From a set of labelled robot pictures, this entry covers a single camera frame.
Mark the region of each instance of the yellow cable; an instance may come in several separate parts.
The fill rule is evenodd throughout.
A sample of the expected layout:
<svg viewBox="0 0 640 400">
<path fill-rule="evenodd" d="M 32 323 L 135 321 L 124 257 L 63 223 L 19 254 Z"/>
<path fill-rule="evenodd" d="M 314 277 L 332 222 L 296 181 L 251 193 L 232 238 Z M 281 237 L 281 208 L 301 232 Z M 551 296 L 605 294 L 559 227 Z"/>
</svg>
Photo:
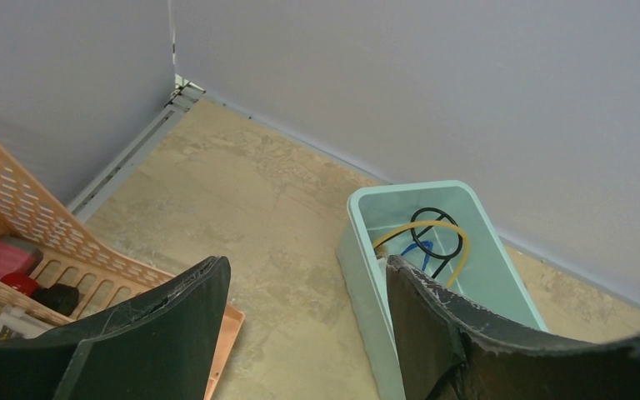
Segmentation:
<svg viewBox="0 0 640 400">
<path fill-rule="evenodd" d="M 464 247 L 462 249 L 462 257 L 460 258 L 460 262 L 457 264 L 457 268 L 455 268 L 455 271 L 452 272 L 452 275 L 450 275 L 450 278 L 447 280 L 447 287 L 450 288 L 453 285 L 453 283 L 455 283 L 455 280 L 458 279 L 458 275 L 465 267 L 465 263 L 468 261 L 468 255 L 470 253 L 470 238 L 468 237 L 468 233 L 465 232 L 464 229 L 462 229 L 461 227 L 457 225 L 452 225 L 450 222 L 444 222 L 444 221 L 410 222 L 410 223 L 407 223 L 406 225 L 397 227 L 396 229 L 392 229 L 391 232 L 375 240 L 372 243 L 372 247 L 376 249 L 379 246 L 383 245 L 385 242 L 388 242 L 390 239 L 393 239 L 393 237 L 395 237 L 399 233 L 405 232 L 411 228 L 420 228 L 420 227 L 448 228 L 448 229 L 452 229 L 462 237 L 462 245 Z"/>
</svg>

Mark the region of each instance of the gray wall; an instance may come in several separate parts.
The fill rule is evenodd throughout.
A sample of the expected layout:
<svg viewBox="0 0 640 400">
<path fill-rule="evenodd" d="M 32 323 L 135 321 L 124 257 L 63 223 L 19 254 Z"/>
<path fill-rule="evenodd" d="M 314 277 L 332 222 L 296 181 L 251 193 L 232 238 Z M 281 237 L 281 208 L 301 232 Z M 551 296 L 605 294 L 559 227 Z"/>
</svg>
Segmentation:
<svg viewBox="0 0 640 400">
<path fill-rule="evenodd" d="M 0 142 L 73 198 L 169 99 L 168 5 L 0 0 Z"/>
<path fill-rule="evenodd" d="M 640 2 L 176 0 L 185 78 L 640 304 Z"/>
</svg>

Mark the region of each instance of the white plastic item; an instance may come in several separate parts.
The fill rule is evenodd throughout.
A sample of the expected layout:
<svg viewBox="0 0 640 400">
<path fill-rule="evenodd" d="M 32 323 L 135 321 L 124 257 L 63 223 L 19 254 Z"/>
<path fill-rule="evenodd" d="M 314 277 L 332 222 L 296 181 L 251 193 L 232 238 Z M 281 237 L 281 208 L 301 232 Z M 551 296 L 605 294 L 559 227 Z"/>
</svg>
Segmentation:
<svg viewBox="0 0 640 400">
<path fill-rule="evenodd" d="M 451 290 L 505 318 L 547 331 L 477 194 L 468 185 L 441 181 L 359 189 L 347 202 L 350 223 L 337 247 L 337 258 L 383 400 L 402 400 L 405 395 L 388 307 L 386 264 L 377 260 L 372 241 L 409 223 L 411 216 L 425 207 L 450 214 L 472 244 L 467 264 Z M 427 212 L 419 220 L 435 215 Z M 447 229 L 432 229 L 422 239 L 434 242 L 434 251 L 439 254 L 449 254 L 458 241 L 455 232 Z M 411 233 L 406 231 L 385 243 L 385 253 L 400 254 L 411 243 Z M 453 258 L 438 275 L 440 283 L 446 284 L 460 257 Z M 418 267 L 424 254 L 413 251 L 405 258 Z M 440 260 L 431 258 L 426 271 L 430 273 L 438 265 Z"/>
<path fill-rule="evenodd" d="M 55 328 L 26 314 L 20 307 L 6 306 L 0 315 L 0 340 L 7 338 L 36 338 Z"/>
</svg>

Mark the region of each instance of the pink object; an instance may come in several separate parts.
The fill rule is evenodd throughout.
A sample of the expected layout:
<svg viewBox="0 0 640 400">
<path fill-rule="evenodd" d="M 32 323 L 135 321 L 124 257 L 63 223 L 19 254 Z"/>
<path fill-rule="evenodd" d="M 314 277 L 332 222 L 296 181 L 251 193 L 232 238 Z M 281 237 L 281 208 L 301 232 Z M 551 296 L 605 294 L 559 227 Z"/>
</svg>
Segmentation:
<svg viewBox="0 0 640 400">
<path fill-rule="evenodd" d="M 31 253 L 0 241 L 0 280 L 9 273 L 28 275 L 38 261 Z"/>
</svg>

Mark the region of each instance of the black object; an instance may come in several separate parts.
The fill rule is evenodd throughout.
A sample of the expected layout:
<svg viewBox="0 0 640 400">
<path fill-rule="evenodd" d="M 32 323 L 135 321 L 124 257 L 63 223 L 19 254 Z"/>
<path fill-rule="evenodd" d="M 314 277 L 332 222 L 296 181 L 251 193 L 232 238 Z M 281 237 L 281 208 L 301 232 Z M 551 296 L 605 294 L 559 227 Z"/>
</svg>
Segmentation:
<svg viewBox="0 0 640 400">
<path fill-rule="evenodd" d="M 70 316 L 79 303 L 79 290 L 76 287 L 55 283 L 49 288 L 35 289 L 32 298 L 47 308 Z"/>
<path fill-rule="evenodd" d="M 0 342 L 0 399 L 203 398 L 229 278 L 227 258 L 209 257 L 90 317 Z"/>
<path fill-rule="evenodd" d="M 640 398 L 640 335 L 592 344 L 531 329 L 399 256 L 387 291 L 407 400 Z"/>
<path fill-rule="evenodd" d="M 427 213 L 427 212 L 437 213 L 438 217 L 435 218 L 436 221 L 442 221 L 443 218 L 447 218 L 447 220 L 450 221 L 450 223 L 452 225 L 458 226 L 458 223 L 455 222 L 453 217 L 450 217 L 450 215 L 448 215 L 447 212 L 444 212 L 443 210 L 441 210 L 439 208 L 435 208 L 435 207 L 419 208 L 411 216 L 411 222 L 415 223 L 416 219 L 418 218 L 419 215 L 421 215 L 423 213 Z M 416 234 L 416 228 L 412 227 L 411 228 L 411 237 L 413 238 L 413 242 L 416 243 L 416 246 L 418 248 L 420 248 L 421 250 L 423 250 L 424 253 L 426 253 L 427 255 L 429 255 L 429 256 L 431 256 L 433 258 L 437 258 L 438 260 L 442 260 L 442 263 L 440 264 L 440 266 L 435 270 L 435 272 L 432 273 L 431 278 L 435 279 L 435 277 L 437 277 L 438 274 L 440 274 L 443 271 L 443 269 L 448 265 L 450 260 L 455 258 L 455 256 L 457 256 L 460 253 L 460 250 L 463 249 L 463 237 L 460 236 L 459 234 L 457 235 L 457 247 L 455 248 L 454 252 L 451 252 L 450 254 L 447 254 L 447 255 L 436 254 L 431 249 L 425 247 L 423 245 L 423 243 L 421 242 L 421 236 L 425 235 L 431 229 L 433 229 L 433 227 L 425 227 L 420 233 Z"/>
</svg>

